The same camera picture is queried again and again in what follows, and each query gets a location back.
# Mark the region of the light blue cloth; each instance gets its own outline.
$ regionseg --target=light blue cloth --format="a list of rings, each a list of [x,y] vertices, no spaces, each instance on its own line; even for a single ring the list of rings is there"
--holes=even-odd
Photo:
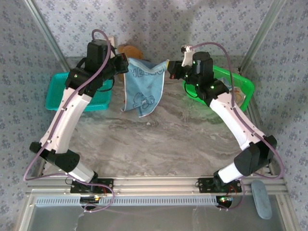
[[[128,62],[128,72],[124,74],[125,105],[122,111],[137,109],[139,117],[147,116],[154,111],[163,95],[167,61],[155,65],[129,58]]]

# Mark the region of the brown teddy bear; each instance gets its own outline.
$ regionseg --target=brown teddy bear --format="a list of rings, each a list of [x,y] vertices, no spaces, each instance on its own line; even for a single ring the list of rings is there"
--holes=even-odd
[[[124,53],[128,58],[143,59],[143,53],[131,45],[119,45],[117,51],[118,53]],[[121,81],[124,81],[123,74],[119,74],[119,78]]]

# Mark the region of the gray marble floor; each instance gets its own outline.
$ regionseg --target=gray marble floor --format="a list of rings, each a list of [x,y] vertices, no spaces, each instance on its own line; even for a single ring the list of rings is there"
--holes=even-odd
[[[240,152],[222,120],[188,98],[181,81],[166,79],[152,114],[121,112],[124,86],[117,82],[109,109],[83,113],[70,149],[99,176],[212,175]],[[46,165],[44,174],[56,172]]]

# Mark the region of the black mounting bracket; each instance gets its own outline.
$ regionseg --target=black mounting bracket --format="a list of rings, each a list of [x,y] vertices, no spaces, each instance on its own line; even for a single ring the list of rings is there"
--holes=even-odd
[[[239,180],[233,180],[230,183],[218,189],[214,184],[213,177],[211,178],[199,178],[196,182],[196,187],[199,188],[199,193],[229,193],[229,191],[234,193],[234,189],[236,192],[241,193],[242,187]]]
[[[97,178],[95,184],[104,184],[113,189],[114,179],[107,178]],[[79,182],[73,180],[71,186],[71,193],[89,193],[89,189],[85,185],[80,184]],[[95,186],[92,188],[91,193],[93,194],[111,194],[111,191],[107,188]]]

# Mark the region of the plastic basket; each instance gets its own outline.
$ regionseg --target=plastic basket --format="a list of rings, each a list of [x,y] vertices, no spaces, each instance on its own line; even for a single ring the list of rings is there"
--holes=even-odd
[[[63,91],[65,89],[65,81],[68,77],[68,72],[55,74],[50,81],[47,97],[46,108],[47,110],[57,111],[60,106],[61,99],[63,97]],[[107,80],[103,83],[103,86],[99,90],[105,90],[111,88],[112,81]],[[111,99],[111,90],[106,92],[97,91],[85,108],[85,112],[106,110]]]
[[[222,69],[218,66],[213,66],[213,72],[214,72],[215,78],[217,78],[217,79],[225,78],[226,80],[228,80],[231,83],[230,71]],[[243,101],[243,104],[240,107],[240,109],[242,111],[245,111],[248,104],[249,104],[251,96],[254,93],[255,86],[249,79],[246,79],[246,78],[244,78],[240,75],[237,75],[237,74],[233,74],[233,79],[234,79],[234,85],[236,87],[239,87],[242,90],[242,92],[246,95],[246,97]],[[205,102],[200,100],[199,98],[193,97],[193,96],[197,95],[193,85],[187,84],[186,90],[189,94],[191,94],[191,96],[189,94],[187,94],[188,97],[192,98],[193,100],[196,100],[198,102],[205,104]]]

